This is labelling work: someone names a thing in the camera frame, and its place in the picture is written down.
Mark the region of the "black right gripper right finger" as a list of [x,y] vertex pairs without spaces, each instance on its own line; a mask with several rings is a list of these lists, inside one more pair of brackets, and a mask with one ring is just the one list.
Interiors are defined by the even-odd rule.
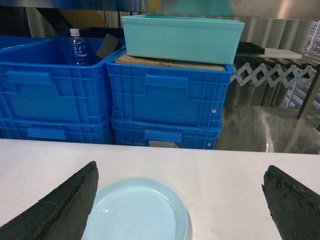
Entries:
[[263,176],[264,193],[272,220],[283,240],[320,238],[320,195],[278,167]]

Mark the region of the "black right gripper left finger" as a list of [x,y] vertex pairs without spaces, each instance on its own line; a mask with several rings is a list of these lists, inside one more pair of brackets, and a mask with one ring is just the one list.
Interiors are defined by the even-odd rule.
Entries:
[[80,240],[99,181],[89,162],[30,208],[1,226],[2,240]]

